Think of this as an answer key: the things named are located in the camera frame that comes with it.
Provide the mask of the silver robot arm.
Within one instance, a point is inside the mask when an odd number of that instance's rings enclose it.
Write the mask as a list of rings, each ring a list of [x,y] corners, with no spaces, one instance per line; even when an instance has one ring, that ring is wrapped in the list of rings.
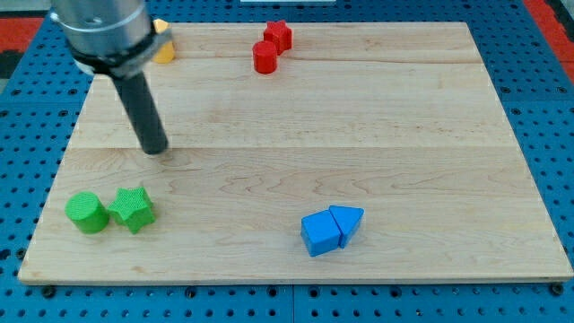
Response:
[[[52,0],[51,6],[49,17],[65,34],[76,65],[114,83],[142,150],[166,151],[144,65],[172,40],[171,29],[156,30],[144,0]]]

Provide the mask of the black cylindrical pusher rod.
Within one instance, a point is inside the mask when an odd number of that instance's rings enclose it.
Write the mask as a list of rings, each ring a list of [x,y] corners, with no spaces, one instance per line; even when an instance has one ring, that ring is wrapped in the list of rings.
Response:
[[[168,137],[144,73],[113,79],[113,83],[142,150],[149,155],[166,151]]]

